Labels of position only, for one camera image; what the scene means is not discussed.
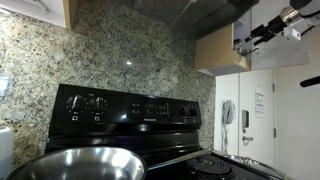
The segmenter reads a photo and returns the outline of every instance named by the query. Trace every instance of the metal pot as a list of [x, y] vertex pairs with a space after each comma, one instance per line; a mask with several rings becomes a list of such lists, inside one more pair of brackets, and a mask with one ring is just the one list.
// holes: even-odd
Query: metal pot
[[137, 154], [121, 148], [91, 147], [46, 154], [13, 170], [4, 180], [142, 180], [148, 170], [207, 155], [201, 150], [147, 168]]

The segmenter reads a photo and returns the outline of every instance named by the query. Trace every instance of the black electric stove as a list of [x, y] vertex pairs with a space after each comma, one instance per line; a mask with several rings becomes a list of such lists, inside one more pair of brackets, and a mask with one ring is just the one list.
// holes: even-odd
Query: black electric stove
[[[198, 102], [60, 84], [45, 153], [108, 146], [133, 151], [148, 166], [201, 149]], [[157, 179], [283, 179], [219, 153], [149, 170]]]

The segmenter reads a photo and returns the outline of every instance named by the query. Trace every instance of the white door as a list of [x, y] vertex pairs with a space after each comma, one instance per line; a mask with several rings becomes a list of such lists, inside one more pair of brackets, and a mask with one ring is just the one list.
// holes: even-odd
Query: white door
[[[273, 72], [267, 69], [240, 73], [239, 79], [239, 155], [275, 167]], [[249, 113], [245, 133], [242, 110]]]

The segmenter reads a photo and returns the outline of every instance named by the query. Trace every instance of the stove burner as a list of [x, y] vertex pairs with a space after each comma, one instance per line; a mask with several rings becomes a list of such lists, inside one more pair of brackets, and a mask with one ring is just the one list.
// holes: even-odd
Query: stove burner
[[187, 163], [197, 172], [208, 173], [209, 175], [230, 174], [232, 171], [228, 163], [211, 155], [191, 159]]

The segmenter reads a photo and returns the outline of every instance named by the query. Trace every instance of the granite wall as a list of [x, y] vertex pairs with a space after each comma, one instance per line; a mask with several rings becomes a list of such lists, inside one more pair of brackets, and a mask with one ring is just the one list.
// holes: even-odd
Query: granite wall
[[0, 74], [14, 82], [0, 125], [15, 132], [15, 166], [43, 153], [59, 83], [199, 101], [212, 147], [215, 79], [193, 70], [195, 41], [109, 1], [78, 7], [72, 32], [0, 13]]

